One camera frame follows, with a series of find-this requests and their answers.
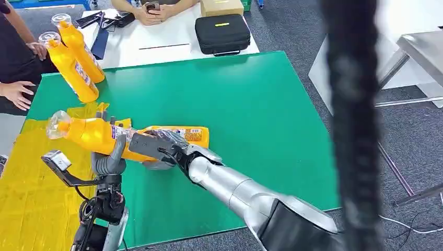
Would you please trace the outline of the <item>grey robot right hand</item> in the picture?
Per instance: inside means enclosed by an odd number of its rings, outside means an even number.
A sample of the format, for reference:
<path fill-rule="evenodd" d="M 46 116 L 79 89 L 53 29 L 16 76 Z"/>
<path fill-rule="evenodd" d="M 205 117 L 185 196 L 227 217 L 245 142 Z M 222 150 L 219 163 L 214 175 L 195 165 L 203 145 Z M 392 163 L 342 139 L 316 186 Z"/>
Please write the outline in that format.
<path fill-rule="evenodd" d="M 213 164 L 222 164 L 222 158 L 208 148 L 189 143 L 178 133 L 167 129 L 154 129 L 144 134 L 134 134 L 129 150 L 173 166 L 177 165 L 183 172 L 189 170 L 189 165 L 197 157 L 205 157 Z"/>

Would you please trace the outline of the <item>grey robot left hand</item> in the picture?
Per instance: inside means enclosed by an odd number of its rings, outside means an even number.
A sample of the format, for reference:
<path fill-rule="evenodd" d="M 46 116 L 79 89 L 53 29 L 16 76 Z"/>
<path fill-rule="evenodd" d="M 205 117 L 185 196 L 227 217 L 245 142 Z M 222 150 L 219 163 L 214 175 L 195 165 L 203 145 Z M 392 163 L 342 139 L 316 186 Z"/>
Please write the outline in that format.
<path fill-rule="evenodd" d="M 110 155 L 97 152 L 91 153 L 91 168 L 95 175 L 120 175 L 126 169 L 126 161 L 122 158 L 126 146 L 126 136 L 119 135 Z"/>

